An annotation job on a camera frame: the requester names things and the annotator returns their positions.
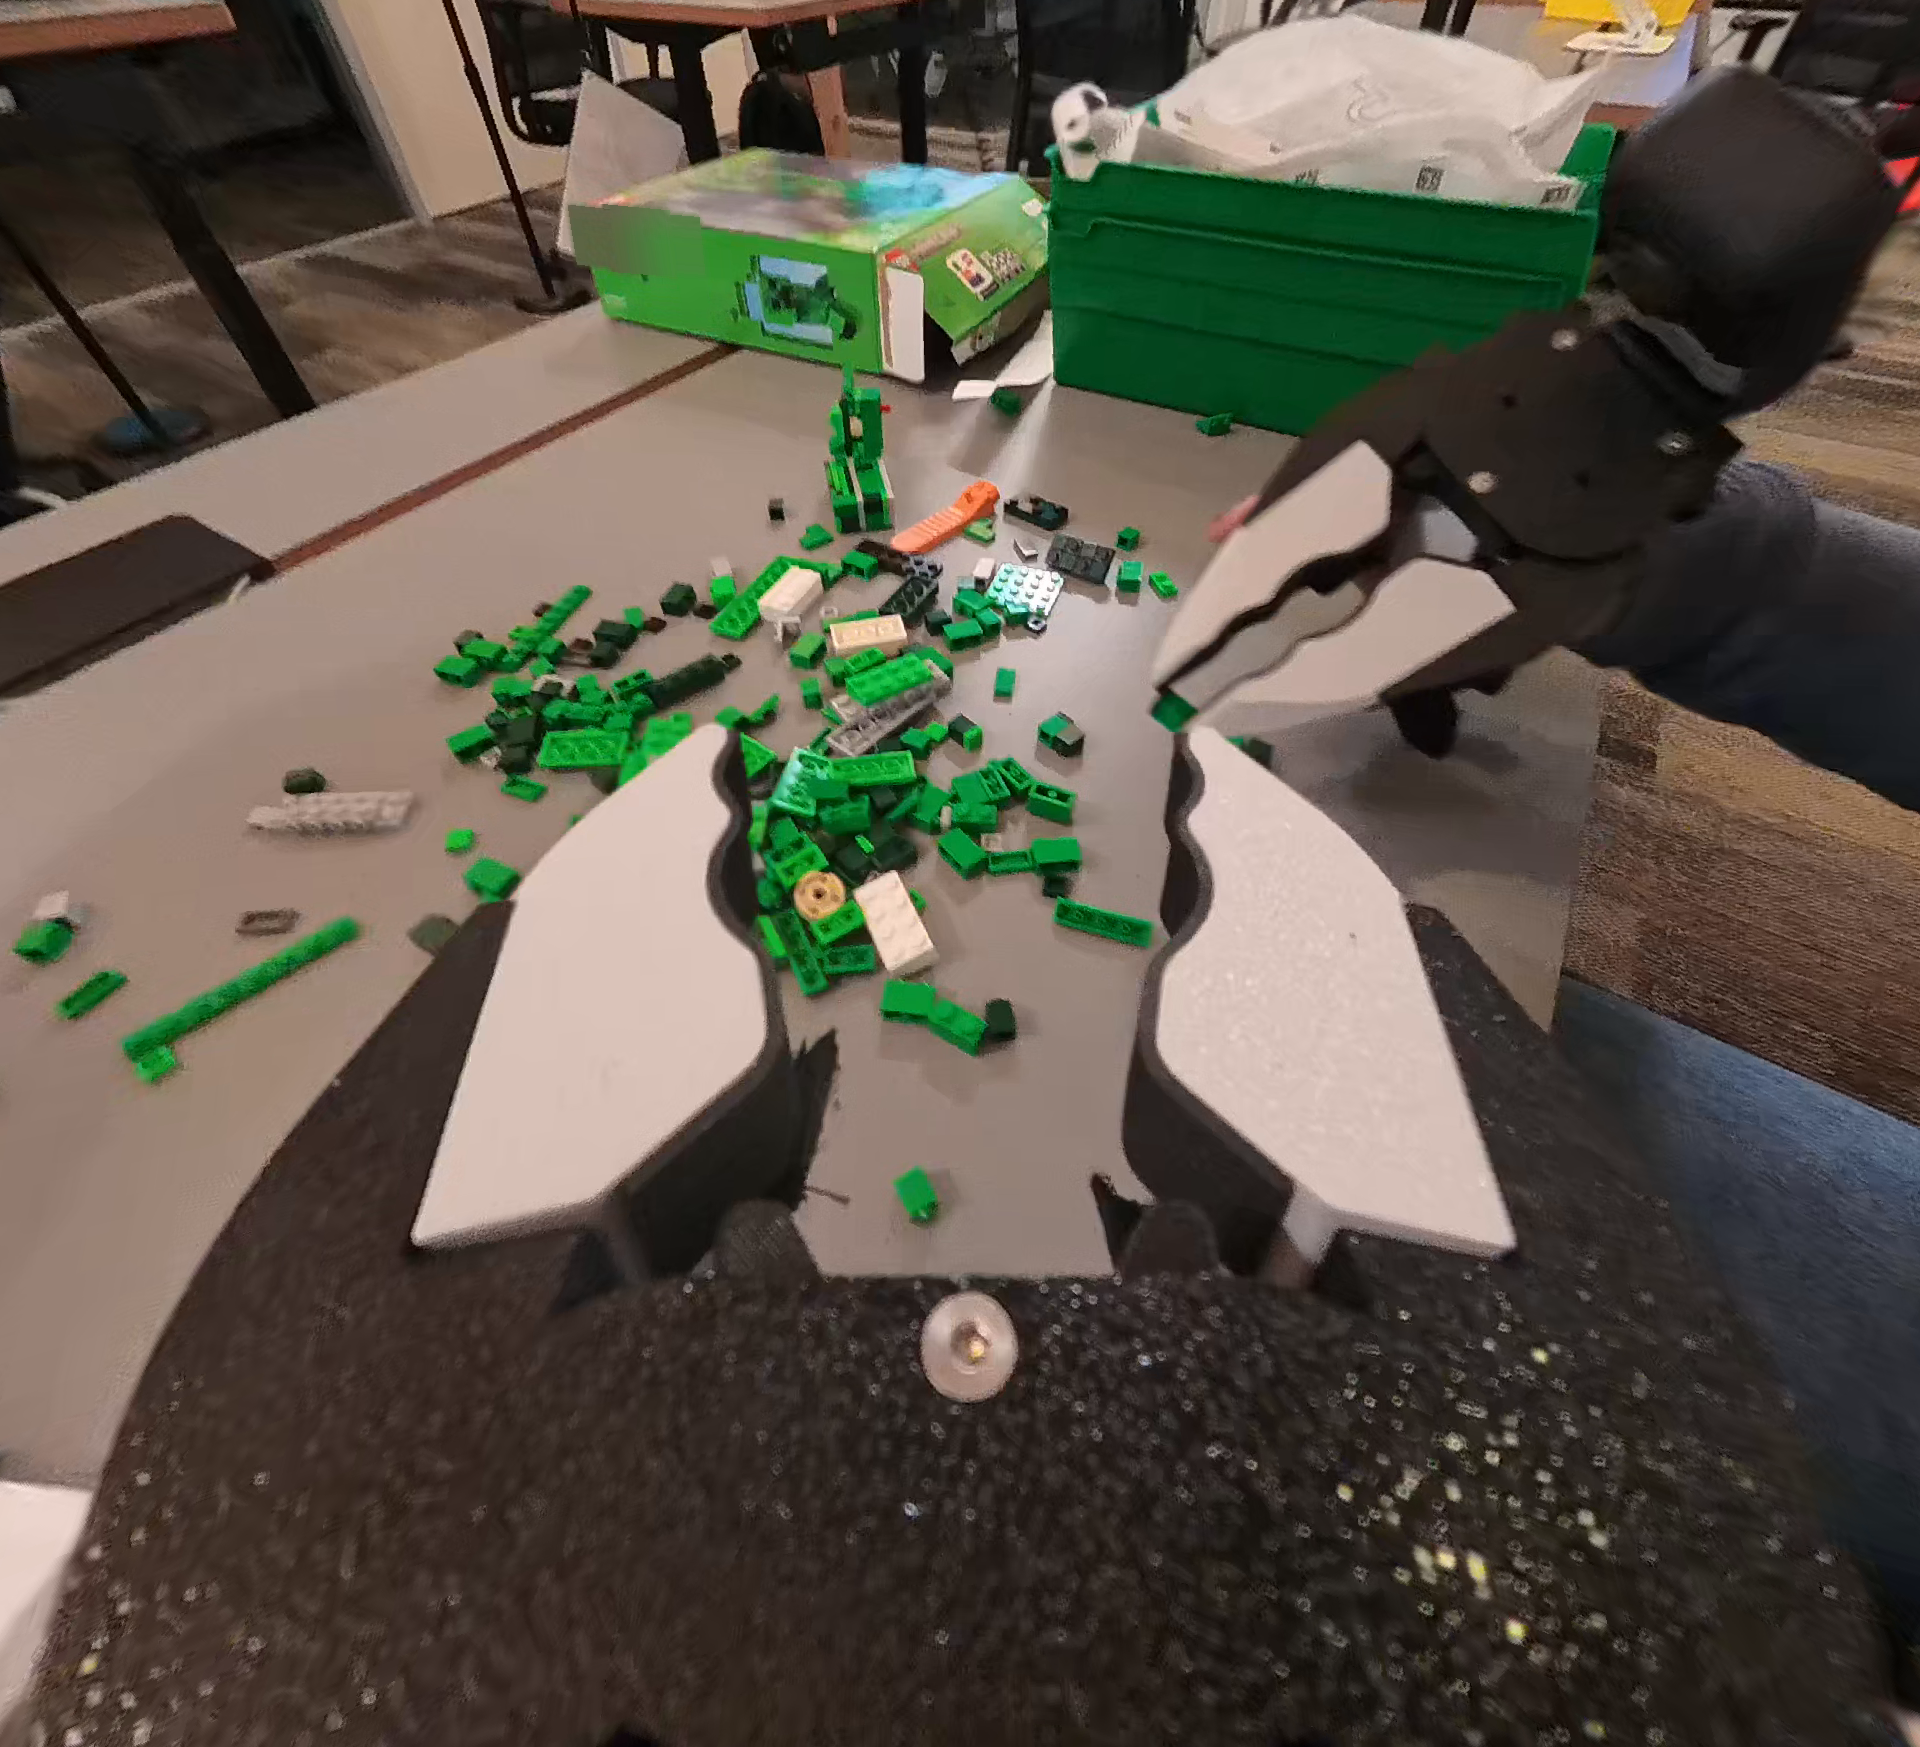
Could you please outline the long green plate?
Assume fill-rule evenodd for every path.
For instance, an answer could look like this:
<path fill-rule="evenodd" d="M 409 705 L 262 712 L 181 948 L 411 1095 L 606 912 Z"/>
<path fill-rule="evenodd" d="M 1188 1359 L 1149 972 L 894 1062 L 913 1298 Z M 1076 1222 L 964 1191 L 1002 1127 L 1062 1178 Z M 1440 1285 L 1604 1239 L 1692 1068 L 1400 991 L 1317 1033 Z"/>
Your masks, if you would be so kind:
<path fill-rule="evenodd" d="M 310 966 L 359 942 L 360 936 L 363 925 L 356 918 L 342 916 L 329 921 L 129 1033 L 122 1040 L 123 1058 L 134 1064 L 145 1083 L 158 1083 L 179 1064 L 179 1040 L 262 997 Z"/>

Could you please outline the grey long plate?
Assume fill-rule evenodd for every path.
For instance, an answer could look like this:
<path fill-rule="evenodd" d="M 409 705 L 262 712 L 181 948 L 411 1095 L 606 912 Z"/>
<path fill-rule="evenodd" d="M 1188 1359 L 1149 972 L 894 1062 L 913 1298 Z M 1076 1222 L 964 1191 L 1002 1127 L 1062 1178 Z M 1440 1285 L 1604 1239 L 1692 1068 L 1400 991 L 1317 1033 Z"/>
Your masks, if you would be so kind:
<path fill-rule="evenodd" d="M 946 697 L 946 683 L 913 685 L 872 705 L 858 702 L 852 695 L 839 695 L 825 706 L 830 724 L 818 747 L 834 759 L 870 754 L 902 726 L 944 705 Z"/>

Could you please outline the person's right forearm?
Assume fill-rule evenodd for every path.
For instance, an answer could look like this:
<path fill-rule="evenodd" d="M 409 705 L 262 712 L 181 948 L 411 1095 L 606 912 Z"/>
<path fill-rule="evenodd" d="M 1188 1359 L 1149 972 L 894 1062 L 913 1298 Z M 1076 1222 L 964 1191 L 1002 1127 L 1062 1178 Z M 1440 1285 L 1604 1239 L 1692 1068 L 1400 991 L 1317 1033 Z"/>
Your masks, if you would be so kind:
<path fill-rule="evenodd" d="M 1741 458 L 1573 651 L 1919 809 L 1919 532 Z"/>

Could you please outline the crumpled white plastic bags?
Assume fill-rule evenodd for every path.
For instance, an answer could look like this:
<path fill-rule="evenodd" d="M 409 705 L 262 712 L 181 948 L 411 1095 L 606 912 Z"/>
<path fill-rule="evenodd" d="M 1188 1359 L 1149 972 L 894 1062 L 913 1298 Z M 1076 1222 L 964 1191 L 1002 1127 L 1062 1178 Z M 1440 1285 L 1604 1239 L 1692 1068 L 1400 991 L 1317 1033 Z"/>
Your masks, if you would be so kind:
<path fill-rule="evenodd" d="M 1565 164 L 1593 96 L 1524 58 L 1361 11 L 1264 27 L 1124 104 L 1092 82 L 1052 102 L 1055 183 L 1164 167 L 1569 213 Z"/>

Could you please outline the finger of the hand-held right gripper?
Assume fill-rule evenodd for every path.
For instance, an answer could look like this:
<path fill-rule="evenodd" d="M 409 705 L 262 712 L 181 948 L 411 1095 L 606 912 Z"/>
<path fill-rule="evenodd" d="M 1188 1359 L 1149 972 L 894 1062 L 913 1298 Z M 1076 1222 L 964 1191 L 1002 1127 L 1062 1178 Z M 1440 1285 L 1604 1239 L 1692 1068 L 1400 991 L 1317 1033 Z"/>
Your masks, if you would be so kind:
<path fill-rule="evenodd" d="M 1226 649 L 1169 686 L 1195 721 L 1329 721 L 1377 705 L 1444 655 L 1503 626 L 1515 608 L 1499 581 L 1451 560 L 1410 560 L 1338 626 L 1274 655 Z"/>
<path fill-rule="evenodd" d="M 1271 485 L 1177 599 L 1149 667 L 1155 695 L 1224 698 L 1274 675 L 1350 608 L 1313 581 L 1346 586 L 1384 539 L 1394 498 L 1392 466 L 1363 441 Z"/>

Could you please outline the grey desk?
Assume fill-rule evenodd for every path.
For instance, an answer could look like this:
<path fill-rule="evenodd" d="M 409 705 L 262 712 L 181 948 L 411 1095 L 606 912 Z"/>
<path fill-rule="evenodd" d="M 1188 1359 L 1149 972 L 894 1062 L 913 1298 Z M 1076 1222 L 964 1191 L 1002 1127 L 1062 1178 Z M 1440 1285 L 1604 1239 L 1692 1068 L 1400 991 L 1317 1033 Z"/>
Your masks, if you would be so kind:
<path fill-rule="evenodd" d="M 1186 592 L 1216 511 L 1258 487 L 1286 441 L 1205 439 L 1192 418 L 1059 384 L 1008 418 L 946 391 L 889 391 L 888 458 L 902 517 L 972 479 L 1069 504 L 1070 532 L 1138 525 L 1148 567 Z M 515 802 L 454 762 L 446 737 L 473 695 L 434 665 L 460 630 L 500 634 L 534 602 L 585 583 L 602 612 L 653 603 L 730 560 L 745 575 L 790 542 L 818 490 L 834 381 L 739 347 L 682 362 L 611 413 L 530 445 L 468 485 L 434 487 L 262 589 L 118 651 L 4 714 L 4 1474 L 96 1484 L 184 1285 L 276 1145 L 417 980 L 409 927 L 465 916 L 477 852 L 538 866 L 593 802 L 564 781 Z M 1049 630 L 967 660 L 956 697 L 989 750 L 1028 749 L 1037 721 L 1088 729 L 1082 897 L 1149 916 L 1165 861 L 1169 743 L 1148 716 L 1146 665 L 1174 608 L 1143 592 L 1070 587 Z M 1454 920 L 1546 1023 L 1565 960 L 1593 793 L 1599 680 L 1560 657 L 1469 702 L 1446 762 L 1366 716 L 1278 741 L 1281 774 L 1322 805 L 1405 895 Z M 417 794 L 399 832 L 276 846 L 245 831 L 289 767 Z M 1010 1055 L 967 1060 L 931 1034 L 883 1033 L 877 980 L 801 1003 L 797 1040 L 837 1033 L 839 1073 L 801 1229 L 830 1273 L 1094 1270 L 1108 1252 L 1088 1191 L 1124 1165 L 1119 1087 L 1143 955 L 1061 932 L 1031 879 L 955 878 L 924 855 L 916 884 L 940 945 L 936 980 L 979 1005 L 1008 994 Z M 13 954 L 43 895 L 68 893 L 82 937 L 60 966 Z M 275 949 L 243 912 L 292 907 L 301 929 L 356 918 L 363 937 L 194 1036 L 150 1087 L 122 1039 Z M 60 994 L 96 968 L 125 990 L 79 1020 Z M 944 1210 L 927 1227 L 894 1180 L 924 1168 Z"/>

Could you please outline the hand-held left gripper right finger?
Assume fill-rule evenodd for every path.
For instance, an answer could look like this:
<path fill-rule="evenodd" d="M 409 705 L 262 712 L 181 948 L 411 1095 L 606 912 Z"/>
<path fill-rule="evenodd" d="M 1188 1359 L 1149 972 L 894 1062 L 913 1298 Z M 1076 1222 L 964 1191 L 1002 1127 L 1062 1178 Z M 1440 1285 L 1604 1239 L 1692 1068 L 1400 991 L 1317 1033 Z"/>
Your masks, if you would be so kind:
<path fill-rule="evenodd" d="M 1122 1145 L 1230 1270 L 1309 1283 L 1344 1235 L 1498 1261 L 1518 1231 L 1403 895 L 1214 729 L 1175 741 Z"/>

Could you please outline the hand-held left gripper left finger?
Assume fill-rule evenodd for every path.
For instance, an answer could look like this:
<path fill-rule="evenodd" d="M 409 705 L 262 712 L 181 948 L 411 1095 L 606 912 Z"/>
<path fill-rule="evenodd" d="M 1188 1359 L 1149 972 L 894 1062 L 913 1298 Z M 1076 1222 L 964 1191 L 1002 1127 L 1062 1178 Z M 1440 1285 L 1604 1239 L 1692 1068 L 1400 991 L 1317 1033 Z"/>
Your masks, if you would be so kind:
<path fill-rule="evenodd" d="M 759 943 L 743 754 L 698 726 L 512 897 L 415 1250 L 564 1234 L 628 1281 L 818 1276 L 797 1215 L 837 1036 L 794 1042 Z"/>

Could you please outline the black flat pad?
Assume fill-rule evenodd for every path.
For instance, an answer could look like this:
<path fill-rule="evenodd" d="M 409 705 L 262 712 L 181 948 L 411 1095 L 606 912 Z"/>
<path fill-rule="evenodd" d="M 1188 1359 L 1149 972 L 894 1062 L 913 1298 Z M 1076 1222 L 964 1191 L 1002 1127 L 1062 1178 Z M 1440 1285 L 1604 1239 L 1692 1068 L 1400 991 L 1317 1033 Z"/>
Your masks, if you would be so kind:
<path fill-rule="evenodd" d="M 144 522 L 2 583 L 2 700 L 13 702 L 276 577 L 187 514 Z"/>

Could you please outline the large cream brick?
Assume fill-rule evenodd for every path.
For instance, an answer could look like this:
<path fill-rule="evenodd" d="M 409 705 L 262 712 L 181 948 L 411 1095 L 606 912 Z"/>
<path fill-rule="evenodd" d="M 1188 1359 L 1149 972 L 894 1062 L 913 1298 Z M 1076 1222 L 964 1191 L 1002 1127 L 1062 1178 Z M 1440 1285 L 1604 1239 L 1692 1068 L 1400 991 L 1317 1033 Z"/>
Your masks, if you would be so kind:
<path fill-rule="evenodd" d="M 938 963 L 940 949 L 899 871 L 867 878 L 852 897 L 888 976 L 916 976 Z"/>

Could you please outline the pile of green toy bricks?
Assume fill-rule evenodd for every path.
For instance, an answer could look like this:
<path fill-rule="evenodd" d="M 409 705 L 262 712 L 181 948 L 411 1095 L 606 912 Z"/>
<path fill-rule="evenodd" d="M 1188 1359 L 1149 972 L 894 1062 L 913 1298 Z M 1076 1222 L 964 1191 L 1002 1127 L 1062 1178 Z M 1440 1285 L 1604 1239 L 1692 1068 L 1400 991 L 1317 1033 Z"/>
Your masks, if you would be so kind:
<path fill-rule="evenodd" d="M 1014 536 L 1007 562 L 1043 567 L 1069 511 L 1052 501 L 1012 501 L 1007 517 L 1034 525 L 1044 542 Z M 1128 525 L 1114 542 L 1117 562 L 1108 599 L 1135 602 L 1143 592 L 1162 602 L 1180 596 L 1175 580 L 1139 558 L 1141 534 Z M 581 774 L 609 793 L 662 761 L 697 729 L 697 705 L 723 690 L 743 665 L 741 651 L 765 634 L 799 689 L 808 726 L 779 747 L 783 695 L 752 705 L 715 705 L 712 726 L 743 741 L 752 840 L 758 861 L 758 929 L 765 952 L 785 966 L 809 996 L 855 973 L 879 968 L 853 902 L 872 876 L 899 871 L 924 913 L 913 873 L 933 854 L 955 878 L 1031 879 L 1052 924 L 1076 937 L 1148 948 L 1155 921 L 1078 893 L 1088 867 L 1080 837 L 1080 793 L 1066 767 L 1040 747 L 1032 726 L 1028 749 L 989 750 L 990 724 L 956 700 L 958 678 L 977 653 L 1010 655 L 1031 634 L 1007 624 L 981 596 L 1002 562 L 987 555 L 962 574 L 952 594 L 934 555 L 908 558 L 872 537 L 844 539 L 812 525 L 801 551 L 770 560 L 739 580 L 728 560 L 715 560 L 698 587 L 674 581 L 650 605 L 622 608 L 585 619 L 595 594 L 576 583 L 531 608 L 502 634 L 460 632 L 438 657 L 440 686 L 473 695 L 472 718 L 446 737 L 449 759 L 487 770 L 515 801 L 538 802 L 561 774 Z M 759 617 L 759 596 L 791 563 L 816 565 L 825 581 L 821 603 L 799 624 Z M 830 657 L 828 624 L 845 616 L 898 613 L 910 628 L 896 655 Z M 852 695 L 879 702 L 906 686 L 946 683 L 944 705 L 902 726 L 870 754 L 834 759 L 819 750 L 828 702 Z M 794 888 L 812 870 L 830 870 L 847 885 L 847 903 L 818 925 L 794 907 Z"/>

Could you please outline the green cardboard toy box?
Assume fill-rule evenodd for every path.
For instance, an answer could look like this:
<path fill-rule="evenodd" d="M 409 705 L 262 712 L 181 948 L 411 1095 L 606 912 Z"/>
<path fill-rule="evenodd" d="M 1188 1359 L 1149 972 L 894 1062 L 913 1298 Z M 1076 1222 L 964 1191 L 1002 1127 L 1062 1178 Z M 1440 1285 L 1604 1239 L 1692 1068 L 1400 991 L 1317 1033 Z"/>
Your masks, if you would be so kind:
<path fill-rule="evenodd" d="M 1046 200 L 1010 173 L 741 150 L 567 224 L 611 318 L 914 386 L 1049 296 Z"/>

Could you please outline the built green brick figure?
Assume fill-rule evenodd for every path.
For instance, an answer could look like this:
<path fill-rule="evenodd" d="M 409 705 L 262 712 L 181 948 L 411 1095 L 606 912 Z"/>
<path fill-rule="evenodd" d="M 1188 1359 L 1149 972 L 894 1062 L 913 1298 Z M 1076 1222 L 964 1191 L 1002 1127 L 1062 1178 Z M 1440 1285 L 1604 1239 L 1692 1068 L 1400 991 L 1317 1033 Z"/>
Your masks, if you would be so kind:
<path fill-rule="evenodd" d="M 885 462 L 888 404 L 879 391 L 861 386 L 852 367 L 830 410 L 823 462 L 832 518 L 841 536 L 892 536 L 894 482 Z"/>

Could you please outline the green plastic crate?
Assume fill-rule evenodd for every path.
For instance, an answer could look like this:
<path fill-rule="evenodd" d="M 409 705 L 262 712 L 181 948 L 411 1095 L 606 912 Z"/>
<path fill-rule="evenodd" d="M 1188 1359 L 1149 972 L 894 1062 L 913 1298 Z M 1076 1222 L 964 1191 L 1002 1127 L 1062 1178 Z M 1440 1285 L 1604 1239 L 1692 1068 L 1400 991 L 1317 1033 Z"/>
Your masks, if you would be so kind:
<path fill-rule="evenodd" d="M 1582 126 L 1569 210 L 1151 164 L 1076 178 L 1049 150 L 1056 381 L 1309 435 L 1423 356 L 1574 302 L 1617 141 Z"/>

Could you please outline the white long plate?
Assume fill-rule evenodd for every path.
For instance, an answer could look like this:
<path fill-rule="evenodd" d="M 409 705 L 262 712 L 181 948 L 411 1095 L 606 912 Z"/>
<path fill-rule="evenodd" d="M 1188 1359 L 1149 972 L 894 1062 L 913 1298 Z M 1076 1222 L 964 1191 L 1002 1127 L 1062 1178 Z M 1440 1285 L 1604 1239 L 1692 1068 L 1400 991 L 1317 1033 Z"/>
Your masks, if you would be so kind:
<path fill-rule="evenodd" d="M 309 839 L 373 837 L 402 828 L 413 817 L 411 790 L 318 790 L 258 802 L 245 814 L 255 832 Z"/>

